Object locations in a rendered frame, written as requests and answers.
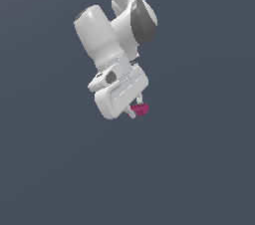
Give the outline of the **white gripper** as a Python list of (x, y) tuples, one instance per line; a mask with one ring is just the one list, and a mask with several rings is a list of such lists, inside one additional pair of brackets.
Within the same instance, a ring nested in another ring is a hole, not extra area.
[(130, 109), (130, 103), (136, 99), (138, 105), (143, 104), (142, 91), (148, 86), (148, 78), (138, 64), (127, 64), (128, 69), (119, 63), (109, 67), (104, 65), (89, 83), (88, 88), (95, 93), (95, 102), (106, 119), (117, 118), (127, 113), (135, 118), (136, 113)]

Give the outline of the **magenta cube object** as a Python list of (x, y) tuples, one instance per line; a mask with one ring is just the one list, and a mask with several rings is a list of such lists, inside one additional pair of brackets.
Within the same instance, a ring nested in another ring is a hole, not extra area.
[(146, 115), (146, 113), (149, 110), (149, 107), (147, 104), (140, 104), (140, 105), (133, 105), (130, 107), (130, 109), (136, 112), (137, 115)]

